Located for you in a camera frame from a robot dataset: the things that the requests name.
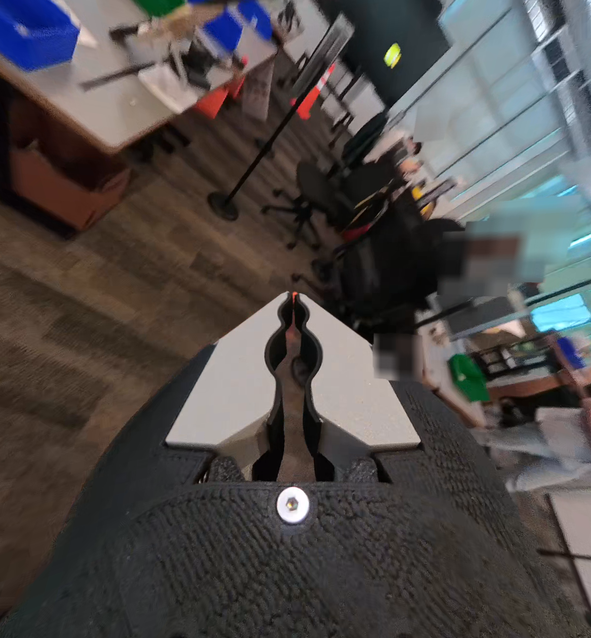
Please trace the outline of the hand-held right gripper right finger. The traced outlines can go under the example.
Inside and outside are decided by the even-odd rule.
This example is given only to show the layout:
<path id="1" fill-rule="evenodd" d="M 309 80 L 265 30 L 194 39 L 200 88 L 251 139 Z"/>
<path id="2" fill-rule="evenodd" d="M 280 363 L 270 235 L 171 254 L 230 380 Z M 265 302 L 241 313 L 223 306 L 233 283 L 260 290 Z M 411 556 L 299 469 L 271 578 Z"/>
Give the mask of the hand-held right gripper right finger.
<path id="1" fill-rule="evenodd" d="M 315 460 L 348 465 L 357 458 L 420 446 L 390 382 L 376 377 L 367 340 L 303 293 L 297 294 L 297 330 L 303 428 Z"/>

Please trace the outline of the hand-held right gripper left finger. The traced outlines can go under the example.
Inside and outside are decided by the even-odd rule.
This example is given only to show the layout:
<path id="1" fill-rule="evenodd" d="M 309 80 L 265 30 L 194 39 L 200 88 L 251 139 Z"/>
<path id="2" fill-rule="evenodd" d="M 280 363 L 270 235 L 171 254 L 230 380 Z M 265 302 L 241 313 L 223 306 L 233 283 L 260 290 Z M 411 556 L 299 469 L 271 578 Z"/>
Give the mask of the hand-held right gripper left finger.
<path id="1" fill-rule="evenodd" d="M 268 424 L 282 398 L 270 346 L 281 346 L 292 311 L 284 292 L 220 338 L 180 409 L 166 445 L 233 457 L 241 469 L 269 451 Z"/>

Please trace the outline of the green tray bin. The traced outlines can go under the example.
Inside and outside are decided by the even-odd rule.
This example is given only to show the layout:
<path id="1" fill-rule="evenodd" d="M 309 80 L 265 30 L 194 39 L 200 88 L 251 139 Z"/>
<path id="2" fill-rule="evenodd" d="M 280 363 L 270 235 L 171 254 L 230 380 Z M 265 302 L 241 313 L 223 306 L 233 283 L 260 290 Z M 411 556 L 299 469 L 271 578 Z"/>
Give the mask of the green tray bin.
<path id="1" fill-rule="evenodd" d="M 491 401 L 486 378 L 478 364 L 466 354 L 454 354 L 448 360 L 451 380 L 470 403 Z"/>

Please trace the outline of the black office chair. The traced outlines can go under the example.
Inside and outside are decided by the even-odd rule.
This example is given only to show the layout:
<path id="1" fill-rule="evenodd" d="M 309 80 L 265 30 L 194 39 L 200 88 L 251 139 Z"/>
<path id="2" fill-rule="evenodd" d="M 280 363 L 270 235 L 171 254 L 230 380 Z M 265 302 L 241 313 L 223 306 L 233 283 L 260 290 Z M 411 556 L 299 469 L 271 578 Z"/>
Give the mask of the black office chair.
<path id="1" fill-rule="evenodd" d="M 313 223 L 313 214 L 321 213 L 331 228 L 343 232 L 349 227 L 356 216 L 356 210 L 350 200 L 338 189 L 315 164 L 300 161 L 295 176 L 298 195 L 291 197 L 283 189 L 274 189 L 275 198 L 284 198 L 290 202 L 289 206 L 268 204 L 260 212 L 283 212 L 293 217 L 295 229 L 292 239 L 286 248 L 290 251 L 303 241 L 304 230 L 309 229 L 313 236 L 310 247 L 317 251 L 321 247 L 321 237 Z"/>

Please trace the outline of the blue tray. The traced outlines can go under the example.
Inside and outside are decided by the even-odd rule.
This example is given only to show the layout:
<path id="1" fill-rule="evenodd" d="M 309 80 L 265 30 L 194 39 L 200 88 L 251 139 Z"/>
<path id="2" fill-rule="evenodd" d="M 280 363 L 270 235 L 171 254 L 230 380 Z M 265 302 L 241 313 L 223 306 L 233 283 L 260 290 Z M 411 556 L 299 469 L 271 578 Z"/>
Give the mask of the blue tray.
<path id="1" fill-rule="evenodd" d="M 583 370 L 586 367 L 580 349 L 572 339 L 562 336 L 556 340 L 556 343 L 568 367 L 573 370 Z"/>

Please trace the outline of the cardboard box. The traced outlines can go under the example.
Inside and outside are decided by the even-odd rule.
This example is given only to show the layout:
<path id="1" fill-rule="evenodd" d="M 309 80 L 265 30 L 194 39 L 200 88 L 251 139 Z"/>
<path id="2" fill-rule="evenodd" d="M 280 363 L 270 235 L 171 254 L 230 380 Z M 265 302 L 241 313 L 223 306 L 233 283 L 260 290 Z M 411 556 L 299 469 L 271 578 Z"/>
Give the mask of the cardboard box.
<path id="1" fill-rule="evenodd" d="M 121 160 L 103 155 L 57 163 L 33 140 L 10 148 L 10 175 L 15 195 L 83 232 L 120 203 L 131 171 Z"/>

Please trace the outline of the red orange object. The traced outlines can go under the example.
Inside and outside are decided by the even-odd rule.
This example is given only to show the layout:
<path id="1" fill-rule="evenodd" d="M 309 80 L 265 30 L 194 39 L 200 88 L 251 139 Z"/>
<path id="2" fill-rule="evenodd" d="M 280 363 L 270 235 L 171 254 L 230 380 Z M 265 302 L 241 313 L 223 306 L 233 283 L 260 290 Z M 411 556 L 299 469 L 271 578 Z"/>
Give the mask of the red orange object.
<path id="1" fill-rule="evenodd" d="M 242 87 L 243 85 L 238 83 L 215 89 L 199 99 L 192 110 L 210 120 L 214 120 L 223 106 L 229 105 L 238 98 Z"/>

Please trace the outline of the orange striped traffic cone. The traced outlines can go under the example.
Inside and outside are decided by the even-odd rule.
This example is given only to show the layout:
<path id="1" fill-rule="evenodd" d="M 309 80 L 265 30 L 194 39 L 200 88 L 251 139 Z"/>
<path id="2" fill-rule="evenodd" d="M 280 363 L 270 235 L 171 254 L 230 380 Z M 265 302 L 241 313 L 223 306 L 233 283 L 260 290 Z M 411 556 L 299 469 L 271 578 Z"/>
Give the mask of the orange striped traffic cone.
<path id="1" fill-rule="evenodd" d="M 330 67 L 324 72 L 324 74 L 320 77 L 317 84 L 312 88 L 312 90 L 308 91 L 306 97 L 303 102 L 300 104 L 300 107 L 297 110 L 297 115 L 300 117 L 302 121 L 308 121 L 311 118 L 311 108 L 315 104 L 316 100 L 321 94 L 322 89 L 327 84 L 329 78 L 335 70 L 337 62 L 333 62 Z"/>

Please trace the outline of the grey work table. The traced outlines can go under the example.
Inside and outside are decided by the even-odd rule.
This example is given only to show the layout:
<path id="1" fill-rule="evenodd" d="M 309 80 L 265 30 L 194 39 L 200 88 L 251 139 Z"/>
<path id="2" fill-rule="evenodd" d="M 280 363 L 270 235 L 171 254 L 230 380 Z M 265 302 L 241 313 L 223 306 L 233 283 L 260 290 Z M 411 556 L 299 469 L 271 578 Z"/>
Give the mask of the grey work table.
<path id="1" fill-rule="evenodd" d="M 52 1 L 80 34 L 72 59 L 58 66 L 23 71 L 0 54 L 0 155 L 9 144 L 8 107 L 15 91 L 69 126 L 106 153 L 115 153 L 209 92 L 275 55 L 275 46 L 243 25 L 234 53 L 225 52 L 201 28 L 187 41 L 167 43 L 153 36 L 129 36 L 120 44 L 118 28 L 146 24 L 132 1 Z"/>

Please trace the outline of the small blue parts bin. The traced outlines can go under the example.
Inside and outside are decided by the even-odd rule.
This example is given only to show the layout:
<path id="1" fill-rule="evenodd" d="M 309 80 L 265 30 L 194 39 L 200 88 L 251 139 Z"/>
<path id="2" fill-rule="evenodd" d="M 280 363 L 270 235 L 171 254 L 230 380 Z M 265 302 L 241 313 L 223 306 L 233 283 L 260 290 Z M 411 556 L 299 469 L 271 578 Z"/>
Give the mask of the small blue parts bin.
<path id="1" fill-rule="evenodd" d="M 239 1 L 237 11 L 261 39 L 267 42 L 272 40 L 270 13 L 259 1 Z"/>
<path id="2" fill-rule="evenodd" d="M 234 53 L 243 34 L 243 25 L 226 7 L 217 17 L 205 22 L 202 30 L 225 52 Z"/>

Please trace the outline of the green parts bin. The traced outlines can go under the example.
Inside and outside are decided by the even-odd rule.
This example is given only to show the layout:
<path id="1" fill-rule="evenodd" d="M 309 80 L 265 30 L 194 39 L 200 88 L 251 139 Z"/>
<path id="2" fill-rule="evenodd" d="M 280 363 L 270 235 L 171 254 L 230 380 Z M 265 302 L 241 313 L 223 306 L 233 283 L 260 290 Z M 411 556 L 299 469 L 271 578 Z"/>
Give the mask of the green parts bin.
<path id="1" fill-rule="evenodd" d="M 165 17 L 187 4 L 187 1 L 183 0 L 136 0 L 133 1 L 142 11 L 149 17 Z"/>

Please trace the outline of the large blue parts bin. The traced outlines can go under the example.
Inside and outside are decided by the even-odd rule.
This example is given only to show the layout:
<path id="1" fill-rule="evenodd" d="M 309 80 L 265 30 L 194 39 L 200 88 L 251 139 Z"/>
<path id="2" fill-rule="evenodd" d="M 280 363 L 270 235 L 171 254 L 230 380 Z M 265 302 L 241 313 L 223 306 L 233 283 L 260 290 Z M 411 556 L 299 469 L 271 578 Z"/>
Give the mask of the large blue parts bin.
<path id="1" fill-rule="evenodd" d="M 52 1 L 0 1 L 0 54 L 23 71 L 69 62 L 79 34 Z"/>

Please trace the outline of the black wall screen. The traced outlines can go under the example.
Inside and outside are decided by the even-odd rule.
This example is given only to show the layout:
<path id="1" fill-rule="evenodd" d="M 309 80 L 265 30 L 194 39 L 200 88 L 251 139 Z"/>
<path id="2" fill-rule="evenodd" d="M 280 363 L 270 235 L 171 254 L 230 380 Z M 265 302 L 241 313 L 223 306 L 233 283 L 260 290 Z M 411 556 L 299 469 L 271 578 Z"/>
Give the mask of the black wall screen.
<path id="1" fill-rule="evenodd" d="M 423 73 L 450 48 L 440 1 L 336 1 L 335 7 L 355 28 L 346 64 L 373 84 Z"/>

